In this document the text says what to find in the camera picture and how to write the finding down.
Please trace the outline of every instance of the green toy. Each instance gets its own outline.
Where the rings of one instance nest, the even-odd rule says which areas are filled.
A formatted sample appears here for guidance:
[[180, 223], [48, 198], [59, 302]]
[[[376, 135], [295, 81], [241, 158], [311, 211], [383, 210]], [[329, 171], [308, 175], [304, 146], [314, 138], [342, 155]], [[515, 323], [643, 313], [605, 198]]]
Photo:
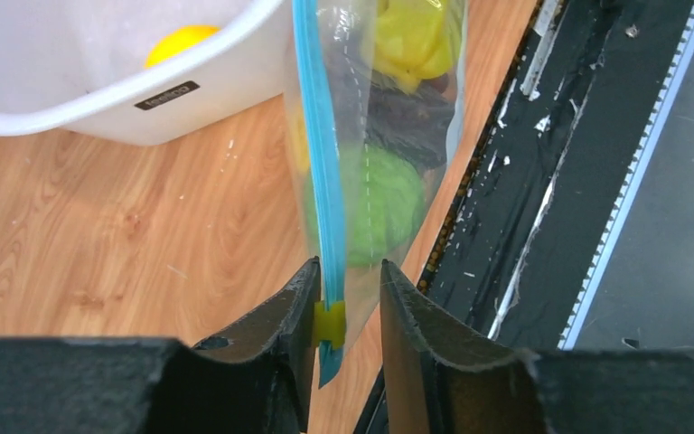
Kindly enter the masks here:
[[[347, 266], [367, 267], [416, 235], [425, 216], [424, 185], [414, 166], [376, 146], [340, 146]], [[313, 182], [305, 183], [307, 234], [318, 244]]]

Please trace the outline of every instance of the blue strip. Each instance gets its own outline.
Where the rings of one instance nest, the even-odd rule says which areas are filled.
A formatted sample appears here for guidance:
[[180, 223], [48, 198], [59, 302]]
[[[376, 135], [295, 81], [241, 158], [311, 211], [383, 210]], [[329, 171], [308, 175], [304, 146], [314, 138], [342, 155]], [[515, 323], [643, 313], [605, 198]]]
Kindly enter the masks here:
[[[339, 176], [339, 151], [333, 103], [324, 66], [317, 21], [317, 0], [294, 0], [296, 67], [305, 110], [305, 129], [318, 221], [321, 268], [324, 276], [325, 309], [344, 300], [344, 205]], [[342, 366], [343, 349], [320, 344], [320, 387]]]
[[581, 305], [576, 313], [576, 319], [571, 325], [570, 330], [568, 330], [565, 341], [560, 342], [559, 348], [561, 350], [572, 350], [573, 347], [576, 346], [576, 340], [578, 339], [578, 335], [581, 333], [581, 329], [586, 321], [586, 315], [589, 313], [589, 308], [592, 306], [592, 301], [597, 293], [597, 288], [600, 286], [600, 281], [605, 274], [605, 269], [607, 268], [611, 253], [613, 253], [615, 244], [618, 242], [618, 237], [621, 235], [621, 229], [626, 223], [626, 217], [629, 215], [629, 210], [632, 209], [632, 203], [637, 196], [637, 191], [639, 190], [642, 178], [645, 176], [645, 172], [648, 169], [648, 164], [651, 162], [653, 151], [655, 151], [655, 148], [658, 145], [661, 132], [663, 131], [663, 126], [666, 124], [666, 120], [669, 117], [671, 108], [674, 105], [674, 99], [677, 97], [680, 90], [682, 79], [685, 77], [685, 72], [688, 70], [690, 60], [693, 58], [693, 53], [694, 28], [690, 33], [688, 41], [685, 43], [679, 64], [674, 71], [674, 77], [672, 78], [669, 87], [666, 89], [663, 102], [661, 104], [661, 109], [659, 110], [658, 114], [656, 114], [656, 119], [653, 122], [651, 133], [648, 135], [643, 146], [639, 163], [634, 169], [632, 180], [626, 189], [626, 193], [624, 194], [618, 214], [616, 214], [614, 223], [611, 227], [610, 234], [608, 235], [607, 241], [600, 252], [600, 258], [592, 272], [591, 279], [589, 279], [586, 293], [584, 294], [581, 300]]

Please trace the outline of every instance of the label on bin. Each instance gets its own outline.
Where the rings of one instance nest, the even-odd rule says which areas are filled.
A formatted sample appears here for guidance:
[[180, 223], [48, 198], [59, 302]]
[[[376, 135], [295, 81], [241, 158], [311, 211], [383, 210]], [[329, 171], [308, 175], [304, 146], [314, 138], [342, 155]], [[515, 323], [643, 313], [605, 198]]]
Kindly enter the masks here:
[[148, 99], [145, 99], [144, 101], [137, 102], [134, 107], [142, 110], [155, 109], [156, 107], [161, 106], [169, 101], [178, 99], [182, 95], [186, 95], [199, 87], [200, 86], [198, 86], [195, 81], [186, 81], [179, 86], [174, 86], [169, 90], [164, 90], [158, 95], [154, 95]]

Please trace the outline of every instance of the wood grain surface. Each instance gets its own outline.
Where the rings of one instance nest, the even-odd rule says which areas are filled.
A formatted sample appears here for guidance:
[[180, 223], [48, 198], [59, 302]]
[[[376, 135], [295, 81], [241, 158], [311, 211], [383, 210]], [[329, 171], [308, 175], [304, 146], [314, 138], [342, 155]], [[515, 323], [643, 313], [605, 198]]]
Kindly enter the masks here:
[[[470, 0], [464, 140], [404, 270], [418, 278], [536, 0]], [[0, 138], [0, 335], [220, 330], [305, 260], [280, 99], [163, 146]], [[352, 432], [381, 364], [378, 313], [315, 390], [310, 432]]]

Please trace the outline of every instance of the dark gray panel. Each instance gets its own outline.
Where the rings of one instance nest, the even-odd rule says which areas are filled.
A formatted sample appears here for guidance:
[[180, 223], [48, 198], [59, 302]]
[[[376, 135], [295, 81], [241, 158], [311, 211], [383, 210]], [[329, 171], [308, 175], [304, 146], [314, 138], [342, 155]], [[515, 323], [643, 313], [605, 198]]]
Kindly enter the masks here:
[[694, 56], [576, 348], [694, 346]]

